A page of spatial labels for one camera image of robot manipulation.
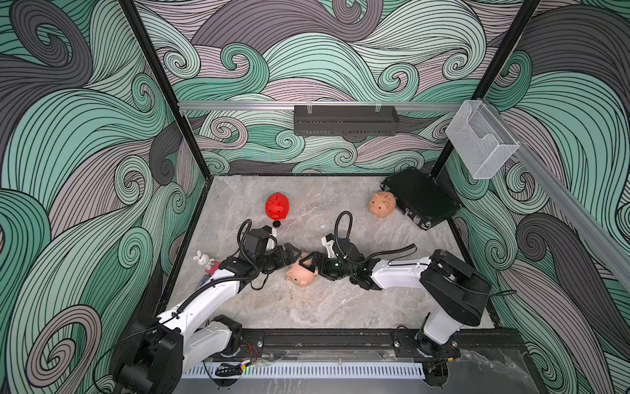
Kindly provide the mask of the pink piggy bank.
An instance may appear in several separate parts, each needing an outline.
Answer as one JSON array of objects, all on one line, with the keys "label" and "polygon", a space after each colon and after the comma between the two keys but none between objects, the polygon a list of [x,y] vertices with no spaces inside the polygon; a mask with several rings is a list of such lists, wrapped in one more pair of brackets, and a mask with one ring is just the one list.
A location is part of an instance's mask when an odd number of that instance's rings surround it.
[{"label": "pink piggy bank", "polygon": [[369,212],[377,218],[386,218],[396,208],[396,198],[390,192],[381,191],[374,194],[368,204]]},{"label": "pink piggy bank", "polygon": [[[307,252],[303,252],[301,258],[305,257],[307,254]],[[308,271],[300,267],[297,260],[289,267],[285,277],[289,282],[297,285],[297,287],[308,287],[318,278],[318,271]]]}]

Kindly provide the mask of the red piggy bank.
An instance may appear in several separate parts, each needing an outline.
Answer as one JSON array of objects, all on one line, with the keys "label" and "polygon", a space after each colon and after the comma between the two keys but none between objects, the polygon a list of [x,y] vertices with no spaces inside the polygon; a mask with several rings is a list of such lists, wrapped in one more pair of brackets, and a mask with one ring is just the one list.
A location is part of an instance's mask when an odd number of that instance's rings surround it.
[{"label": "red piggy bank", "polygon": [[267,199],[265,213],[272,221],[285,220],[290,212],[290,201],[282,193],[274,193]]}]

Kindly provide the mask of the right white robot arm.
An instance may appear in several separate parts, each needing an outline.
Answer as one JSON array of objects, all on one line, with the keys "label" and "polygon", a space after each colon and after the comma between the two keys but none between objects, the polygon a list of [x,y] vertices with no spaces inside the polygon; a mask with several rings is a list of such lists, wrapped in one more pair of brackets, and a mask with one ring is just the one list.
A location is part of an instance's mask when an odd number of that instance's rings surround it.
[{"label": "right white robot arm", "polygon": [[437,303],[415,335],[424,354],[437,357],[439,352],[454,352],[455,333],[464,326],[481,323],[491,298],[491,285],[480,272],[449,251],[436,250],[425,258],[395,262],[385,257],[413,253],[416,246],[365,257],[349,238],[327,235],[323,245],[326,253],[303,254],[289,267],[286,279],[297,287],[308,287],[321,277],[328,281],[347,278],[366,291],[424,289]]}]

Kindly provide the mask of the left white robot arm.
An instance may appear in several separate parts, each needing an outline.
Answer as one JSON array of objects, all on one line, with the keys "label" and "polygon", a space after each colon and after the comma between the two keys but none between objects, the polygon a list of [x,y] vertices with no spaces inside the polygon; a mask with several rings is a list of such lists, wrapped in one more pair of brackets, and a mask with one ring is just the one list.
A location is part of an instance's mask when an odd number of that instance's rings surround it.
[{"label": "left white robot arm", "polygon": [[208,356],[239,351],[239,323],[215,312],[260,274],[295,263],[302,252],[290,243],[278,244],[267,228],[240,230],[237,246],[236,254],[221,261],[181,303],[138,320],[137,332],[121,343],[121,359],[113,369],[116,385],[133,393],[172,393],[182,375]]}]

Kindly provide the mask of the pink white bunny toy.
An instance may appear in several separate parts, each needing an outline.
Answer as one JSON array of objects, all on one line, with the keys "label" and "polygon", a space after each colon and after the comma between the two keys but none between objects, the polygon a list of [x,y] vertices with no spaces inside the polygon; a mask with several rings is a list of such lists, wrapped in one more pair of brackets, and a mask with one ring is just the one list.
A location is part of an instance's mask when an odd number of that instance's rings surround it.
[{"label": "pink white bunny toy", "polygon": [[201,268],[203,268],[205,274],[210,277],[215,274],[221,264],[220,261],[210,258],[207,254],[204,254],[201,251],[197,251],[196,255],[194,256],[194,261]]}]

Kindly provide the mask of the black case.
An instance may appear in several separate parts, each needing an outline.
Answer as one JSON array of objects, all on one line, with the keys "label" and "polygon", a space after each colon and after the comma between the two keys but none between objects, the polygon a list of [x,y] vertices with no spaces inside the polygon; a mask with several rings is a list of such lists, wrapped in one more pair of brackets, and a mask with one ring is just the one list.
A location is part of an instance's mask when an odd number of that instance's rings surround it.
[{"label": "black case", "polygon": [[425,231],[451,218],[460,209],[454,198],[415,167],[386,177],[381,189],[392,193],[396,208]]}]

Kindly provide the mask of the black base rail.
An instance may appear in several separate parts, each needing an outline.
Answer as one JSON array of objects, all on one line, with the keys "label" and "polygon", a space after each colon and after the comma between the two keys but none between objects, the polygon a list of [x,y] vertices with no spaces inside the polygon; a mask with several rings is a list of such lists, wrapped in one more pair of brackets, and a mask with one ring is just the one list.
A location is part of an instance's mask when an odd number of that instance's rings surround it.
[{"label": "black base rail", "polygon": [[396,358],[456,358],[474,349],[520,349],[525,344],[509,328],[462,329],[437,345],[410,328],[245,328],[220,353],[227,357],[274,356],[289,351],[384,351]]}]

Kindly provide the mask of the black wall tray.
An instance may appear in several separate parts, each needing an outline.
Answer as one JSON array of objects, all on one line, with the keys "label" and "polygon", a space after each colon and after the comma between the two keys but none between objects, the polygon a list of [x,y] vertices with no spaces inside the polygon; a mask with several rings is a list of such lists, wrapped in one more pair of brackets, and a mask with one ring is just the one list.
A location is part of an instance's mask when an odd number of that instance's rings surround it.
[{"label": "black wall tray", "polygon": [[342,136],[352,141],[368,136],[394,136],[400,125],[395,107],[384,106],[378,112],[369,107],[305,106],[294,110],[297,136]]}]

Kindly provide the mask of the aluminium back rail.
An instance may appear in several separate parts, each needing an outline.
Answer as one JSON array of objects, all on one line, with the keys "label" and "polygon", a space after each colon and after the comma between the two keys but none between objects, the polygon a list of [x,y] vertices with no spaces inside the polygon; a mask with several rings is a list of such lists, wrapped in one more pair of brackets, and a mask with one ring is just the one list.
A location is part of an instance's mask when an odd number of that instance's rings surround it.
[{"label": "aluminium back rail", "polygon": [[307,101],[179,101],[180,111],[292,111],[296,106],[305,106],[308,111],[314,107],[369,107],[378,112],[384,106],[395,107],[402,112],[457,112],[462,105],[459,103],[429,103],[429,102],[307,102]]}]

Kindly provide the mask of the aluminium rail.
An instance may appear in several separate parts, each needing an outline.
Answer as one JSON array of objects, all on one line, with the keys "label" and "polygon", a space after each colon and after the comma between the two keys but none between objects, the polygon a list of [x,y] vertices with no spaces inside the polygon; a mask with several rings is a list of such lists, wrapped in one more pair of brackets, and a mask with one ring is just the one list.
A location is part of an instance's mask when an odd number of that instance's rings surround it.
[{"label": "aluminium rail", "polygon": [[516,159],[528,169],[591,250],[602,258],[607,269],[625,287],[629,287],[628,238],[621,235],[614,218],[606,217],[599,221],[588,211],[591,203],[597,203],[604,213],[611,213],[619,192],[614,187],[592,183],[589,189],[593,194],[591,201],[580,200],[574,195],[574,187],[587,185],[595,174],[595,165],[602,164],[604,169],[610,167],[604,162],[605,154],[588,159],[587,148],[594,144],[578,142],[574,135],[557,140],[551,128],[543,126],[524,111],[510,109],[502,115],[490,103],[484,105],[493,129],[518,144]]},{"label": "aluminium rail", "polygon": [[378,112],[384,106],[395,107],[402,112],[457,112],[462,105],[459,103],[429,103],[429,102],[307,102],[307,101],[179,101],[180,111],[292,111],[296,106],[305,106],[308,111],[314,107],[369,107]]}]

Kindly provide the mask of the clear acrylic wall holder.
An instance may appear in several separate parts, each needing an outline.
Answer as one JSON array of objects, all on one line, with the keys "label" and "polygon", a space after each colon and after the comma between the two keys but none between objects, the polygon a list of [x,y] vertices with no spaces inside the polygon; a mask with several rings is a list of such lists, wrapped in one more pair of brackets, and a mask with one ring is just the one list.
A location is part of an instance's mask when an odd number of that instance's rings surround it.
[{"label": "clear acrylic wall holder", "polygon": [[446,135],[475,180],[494,177],[519,148],[500,113],[482,99],[463,102]]}]

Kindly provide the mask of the aluminium right rail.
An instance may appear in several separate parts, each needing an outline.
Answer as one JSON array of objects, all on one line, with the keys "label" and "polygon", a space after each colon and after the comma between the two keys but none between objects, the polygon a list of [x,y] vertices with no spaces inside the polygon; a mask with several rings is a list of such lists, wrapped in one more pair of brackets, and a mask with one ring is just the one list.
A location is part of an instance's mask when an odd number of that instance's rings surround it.
[{"label": "aluminium right rail", "polygon": [[614,218],[606,217],[599,221],[588,211],[591,203],[597,203],[604,213],[611,213],[619,192],[614,187],[592,183],[589,189],[593,194],[591,201],[580,200],[574,195],[574,187],[587,185],[595,174],[595,165],[602,164],[604,169],[610,167],[604,162],[605,154],[588,159],[587,148],[594,144],[578,142],[574,135],[557,140],[551,128],[543,126],[524,111],[510,109],[502,115],[490,103],[484,105],[493,129],[518,144],[516,159],[528,169],[591,250],[602,258],[607,269],[625,287],[629,287],[628,238],[621,235]]}]

